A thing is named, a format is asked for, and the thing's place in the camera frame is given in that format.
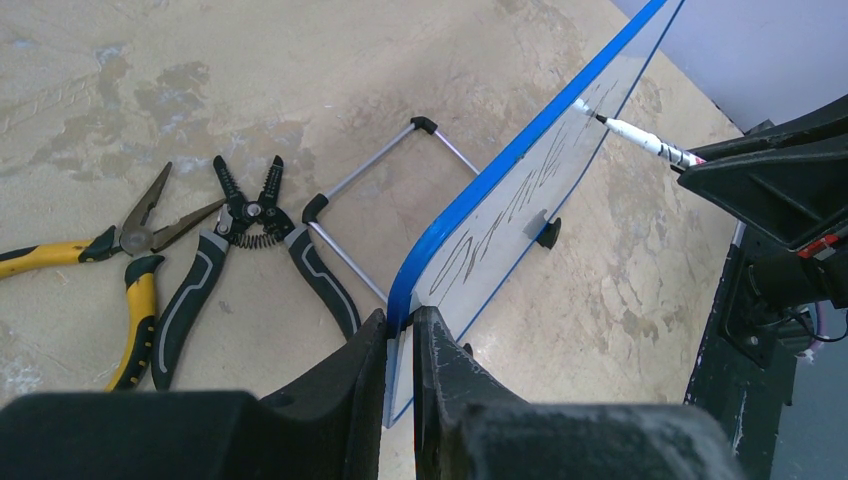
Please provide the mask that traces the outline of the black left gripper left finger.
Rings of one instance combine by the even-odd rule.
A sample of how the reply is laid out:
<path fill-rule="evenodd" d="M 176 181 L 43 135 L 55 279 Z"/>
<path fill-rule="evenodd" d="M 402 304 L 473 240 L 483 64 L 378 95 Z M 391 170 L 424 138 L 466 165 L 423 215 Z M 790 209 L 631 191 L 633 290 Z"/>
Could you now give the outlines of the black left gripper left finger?
<path fill-rule="evenodd" d="M 1 412 L 5 479 L 374 479 L 387 322 L 277 391 L 45 393 Z"/>

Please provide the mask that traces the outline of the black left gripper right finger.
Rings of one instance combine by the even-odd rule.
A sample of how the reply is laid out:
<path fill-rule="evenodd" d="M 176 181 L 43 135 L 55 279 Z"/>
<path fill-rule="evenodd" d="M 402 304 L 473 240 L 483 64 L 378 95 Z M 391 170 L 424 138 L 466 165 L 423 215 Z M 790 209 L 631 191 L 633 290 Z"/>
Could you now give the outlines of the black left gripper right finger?
<path fill-rule="evenodd" d="M 502 385 L 421 307 L 413 331 L 419 479 L 742 479 L 719 424 L 672 404 L 539 404 Z"/>

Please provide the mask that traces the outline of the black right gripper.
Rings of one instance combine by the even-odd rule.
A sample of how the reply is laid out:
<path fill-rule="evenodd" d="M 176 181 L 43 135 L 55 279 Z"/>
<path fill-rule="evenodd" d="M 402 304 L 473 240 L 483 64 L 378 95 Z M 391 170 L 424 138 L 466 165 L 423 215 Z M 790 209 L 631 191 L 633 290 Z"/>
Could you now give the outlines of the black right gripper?
<path fill-rule="evenodd" d="M 847 99 L 695 149 L 678 183 L 802 259 L 847 242 Z"/>

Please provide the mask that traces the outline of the white whiteboard marker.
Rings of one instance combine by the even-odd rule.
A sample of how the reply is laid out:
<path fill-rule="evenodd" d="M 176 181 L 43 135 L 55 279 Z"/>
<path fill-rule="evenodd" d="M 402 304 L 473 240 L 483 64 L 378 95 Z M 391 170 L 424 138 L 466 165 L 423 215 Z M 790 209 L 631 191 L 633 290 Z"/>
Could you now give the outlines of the white whiteboard marker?
<path fill-rule="evenodd" d="M 641 149 L 663 158 L 676 171 L 682 172 L 688 168 L 705 163 L 705 160 L 694 153 L 682 149 L 672 143 L 660 139 L 657 135 L 642 130 L 634 125 L 616 118 L 608 118 L 595 113 L 594 119 L 605 126 L 610 132 L 639 146 Z"/>

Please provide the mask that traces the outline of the blue framed whiteboard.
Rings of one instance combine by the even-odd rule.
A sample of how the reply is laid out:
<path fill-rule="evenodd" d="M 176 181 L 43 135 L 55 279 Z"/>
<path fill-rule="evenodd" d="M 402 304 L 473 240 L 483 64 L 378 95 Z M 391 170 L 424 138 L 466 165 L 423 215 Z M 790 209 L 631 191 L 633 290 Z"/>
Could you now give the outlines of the blue framed whiteboard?
<path fill-rule="evenodd" d="M 680 8 L 649 1 L 437 216 L 393 281 L 383 425 L 412 405 L 412 330 L 407 321 L 434 306 L 460 339 L 552 223 L 606 135 L 573 104 L 621 112 Z"/>

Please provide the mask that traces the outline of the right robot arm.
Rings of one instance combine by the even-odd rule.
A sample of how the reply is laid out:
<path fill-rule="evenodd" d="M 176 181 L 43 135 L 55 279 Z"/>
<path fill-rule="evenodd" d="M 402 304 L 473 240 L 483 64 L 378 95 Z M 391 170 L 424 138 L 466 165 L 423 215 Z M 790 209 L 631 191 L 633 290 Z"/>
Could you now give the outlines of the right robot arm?
<path fill-rule="evenodd" d="M 847 305 L 847 99 L 693 152 L 679 185 L 754 236 L 733 250 L 719 334 L 766 368 L 801 306 Z"/>

